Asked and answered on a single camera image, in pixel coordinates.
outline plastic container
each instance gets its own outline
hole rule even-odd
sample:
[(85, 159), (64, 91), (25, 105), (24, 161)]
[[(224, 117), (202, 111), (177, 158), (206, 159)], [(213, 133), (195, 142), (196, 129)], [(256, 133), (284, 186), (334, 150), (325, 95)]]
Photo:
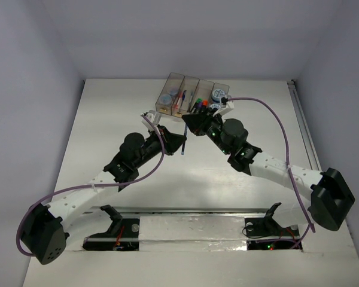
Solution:
[(191, 108), (190, 108), (189, 112), (191, 112), (192, 107), (194, 106), (194, 104), (196, 103), (196, 101), (198, 99), (201, 99), (202, 102), (204, 100), (207, 100), (208, 103), (210, 102), (210, 94), (213, 89), (213, 86), (214, 86), (213, 82), (199, 80), (199, 83), (198, 83), (196, 92), (194, 94), (193, 101), (191, 103)]
[(193, 101), (194, 94), (198, 86), (199, 79), (185, 76), (182, 81), (179, 93), (173, 101), (172, 115), (181, 118), (182, 115), (188, 114), (190, 104)]
[(181, 84), (184, 81), (185, 76), (177, 73), (170, 73), (165, 85), (160, 93), (160, 96), (156, 102), (156, 111), (162, 114), (171, 115), (172, 105), (174, 100), (178, 97)]

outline black bracket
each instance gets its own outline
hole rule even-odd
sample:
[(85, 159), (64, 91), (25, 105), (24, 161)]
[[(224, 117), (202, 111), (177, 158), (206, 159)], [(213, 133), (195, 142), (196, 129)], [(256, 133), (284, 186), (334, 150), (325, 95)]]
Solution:
[(123, 218), (110, 205), (101, 206), (100, 209), (110, 216), (112, 223), (106, 232), (96, 233), (85, 238), (83, 248), (87, 251), (138, 250), (139, 218)]
[[(245, 235), (248, 238), (259, 238), (269, 236), (284, 236), (288, 233), (287, 228), (282, 228), (273, 219), (274, 212), (280, 206), (281, 203), (275, 203), (269, 210), (267, 210), (264, 217), (245, 218)], [(295, 236), (299, 236), (299, 231), (293, 231)]]

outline red wire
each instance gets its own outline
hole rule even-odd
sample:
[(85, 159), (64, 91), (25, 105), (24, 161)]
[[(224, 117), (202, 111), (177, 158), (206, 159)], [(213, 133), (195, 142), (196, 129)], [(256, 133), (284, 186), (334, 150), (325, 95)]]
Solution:
[(286, 230), (287, 230), (287, 232), (289, 232), (289, 233), (291, 234), (291, 236), (293, 237), (295, 243), (297, 243), (297, 241), (295, 240), (295, 235), (294, 235), (294, 233), (293, 233), (290, 229), (288, 229), (288, 228), (286, 228)]
[(117, 246), (118, 246), (118, 241), (120, 240), (120, 238), (121, 238), (121, 236), (122, 236), (122, 232), (124, 232), (124, 229), (125, 229), (125, 225), (121, 227), (120, 234), (117, 236), (117, 240), (115, 241), (114, 247), (117, 247)]

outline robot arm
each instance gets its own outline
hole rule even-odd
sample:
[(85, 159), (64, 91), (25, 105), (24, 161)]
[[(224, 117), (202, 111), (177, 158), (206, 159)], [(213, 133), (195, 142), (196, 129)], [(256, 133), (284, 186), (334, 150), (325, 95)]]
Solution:
[[(326, 172), (320, 172), (297, 166), (288, 167), (286, 162), (248, 143), (248, 131), (244, 125), (234, 118), (224, 121), (221, 116), (223, 113), (224, 110), (207, 109), (200, 114), (183, 115), (182, 119), (192, 133), (196, 136), (207, 135), (224, 154), (229, 155), (227, 161), (238, 172), (268, 179), (292, 190), (293, 186), (288, 174), (288, 169), (291, 168), (299, 193), (311, 201), (308, 211), (313, 220), (328, 230), (338, 230), (355, 201), (342, 175), (331, 168)], [(287, 216), (278, 216), (277, 222), (273, 223), (283, 227), (304, 223), (286, 224), (292, 219), (290, 210), (288, 212)], [(255, 233), (253, 236), (263, 236), (263, 234), (273, 235), (271, 231), (266, 233), (266, 230), (262, 230), (260, 235)]]
[[(130, 133), (120, 146), (120, 151), (112, 161), (104, 167), (103, 172), (109, 172), (118, 183), (130, 183), (138, 177), (138, 168), (162, 152), (160, 138), (153, 128), (148, 126), (150, 136), (144, 139), (139, 133)], [(164, 126), (157, 126), (161, 135), (166, 155), (172, 155), (186, 141), (184, 135), (171, 133)], [(126, 185), (118, 187), (118, 192)], [(54, 261), (64, 251), (66, 239), (69, 237), (69, 226), (81, 214), (92, 206), (99, 206), (103, 199), (117, 192), (114, 184), (89, 185), (53, 201), (47, 205), (38, 204), (32, 207), (32, 212), (20, 226), (20, 239), (36, 256), (41, 264)], [(102, 209), (111, 215), (112, 229), (117, 232), (117, 224), (122, 216), (117, 216), (111, 206)]]

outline marker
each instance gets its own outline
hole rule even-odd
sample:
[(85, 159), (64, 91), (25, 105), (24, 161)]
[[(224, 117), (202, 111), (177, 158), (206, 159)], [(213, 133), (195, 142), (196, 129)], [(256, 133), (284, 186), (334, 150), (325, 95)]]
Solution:
[(190, 112), (195, 112), (195, 111), (196, 111), (197, 106), (198, 106), (198, 103), (199, 103), (200, 101), (202, 101), (202, 99), (199, 97), (199, 98), (197, 99), (197, 101), (194, 103), (194, 105), (193, 105), (193, 107), (192, 107), (192, 109), (191, 109)]
[(182, 95), (179, 94), (177, 97), (177, 103), (175, 104), (175, 108), (178, 109), (180, 107), (180, 101), (182, 99)]
[(201, 108), (202, 108), (202, 101), (200, 101), (198, 104), (197, 104), (197, 108), (196, 110), (194, 111), (195, 114), (198, 114), (200, 111), (201, 111)]
[(208, 101), (204, 100), (200, 112), (203, 112), (208, 107)]

